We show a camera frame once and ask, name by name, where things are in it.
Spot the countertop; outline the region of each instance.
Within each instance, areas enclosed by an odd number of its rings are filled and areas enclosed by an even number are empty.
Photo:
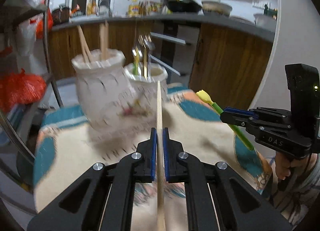
[[[190,21],[198,23],[211,23],[221,26],[226,26],[235,30],[239,30],[251,35],[258,36],[266,41],[272,42],[275,37],[275,33],[269,30],[257,27],[253,24],[243,23],[224,17],[221,15],[200,15],[200,14],[188,14],[188,13],[175,13],[175,14],[162,14],[162,15],[151,15],[142,17],[108,17],[108,16],[89,16],[89,17],[77,17],[70,20],[69,23],[55,25],[52,27],[52,31],[58,31],[60,29],[73,27],[82,24],[102,23],[105,20],[109,22],[116,21],[150,21],[150,20],[173,20],[173,21]]]

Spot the ceramic utensil holder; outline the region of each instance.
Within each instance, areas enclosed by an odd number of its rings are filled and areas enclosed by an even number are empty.
[[[124,73],[121,51],[108,49],[110,58],[101,61],[100,50],[91,52],[93,61],[84,63],[82,54],[72,59],[76,91],[84,114],[95,130],[117,131],[134,125],[124,117],[130,113],[137,93]]]
[[[157,82],[161,83],[162,101],[167,98],[167,77],[168,73],[164,67],[159,64],[150,64],[151,77],[145,79],[143,76],[133,75],[134,64],[130,63],[124,67],[124,72],[128,77],[132,87],[137,92],[139,98],[140,110],[148,114],[150,118],[156,119],[157,112]]]

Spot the table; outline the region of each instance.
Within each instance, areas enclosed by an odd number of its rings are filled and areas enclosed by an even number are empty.
[[[105,141],[92,135],[80,106],[48,113],[39,131],[34,166],[34,198],[41,211],[66,187],[96,162],[111,164],[136,150],[149,139],[151,127]],[[177,84],[168,86],[163,105],[163,126],[170,138],[182,143],[186,152],[201,161],[228,163],[252,187],[262,193],[272,169],[258,152],[249,151],[228,125],[196,94]],[[183,183],[166,184],[165,213],[168,230],[188,230]],[[132,229],[156,230],[156,184],[136,184]]]

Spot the red plastic bag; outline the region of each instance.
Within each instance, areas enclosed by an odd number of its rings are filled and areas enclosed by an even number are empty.
[[[50,12],[50,9],[48,8],[48,32],[52,29],[53,26],[53,19]],[[36,37],[37,39],[42,39],[43,37],[43,20],[39,21],[36,28]]]
[[[15,104],[30,104],[42,99],[47,84],[41,76],[11,73],[0,80],[0,109],[9,112]]]

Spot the chopstick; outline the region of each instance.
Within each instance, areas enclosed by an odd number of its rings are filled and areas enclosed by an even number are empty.
[[[85,40],[85,37],[84,37],[84,34],[83,34],[83,31],[81,29],[81,26],[78,25],[77,26],[78,28],[78,32],[79,32],[79,38],[80,38],[80,44],[81,44],[81,50],[82,50],[82,55],[83,55],[83,59],[84,59],[84,62],[87,63],[87,62],[92,62],[93,61],[93,56],[89,50],[89,47],[87,45],[87,42]]]
[[[100,61],[105,61],[110,58],[108,48],[109,48],[109,24],[106,21],[105,24],[100,24],[100,49],[101,49]]]
[[[162,143],[162,98],[161,85],[158,81],[157,89],[157,231],[165,231],[164,218],[164,159]]]
[[[105,41],[105,26],[100,24],[100,61],[106,60],[106,41]]]
[[[109,24],[108,24],[108,21],[105,22],[104,29],[105,29],[104,39],[105,39],[105,47],[106,47],[106,59],[109,59],[110,53],[108,50],[109,49]]]

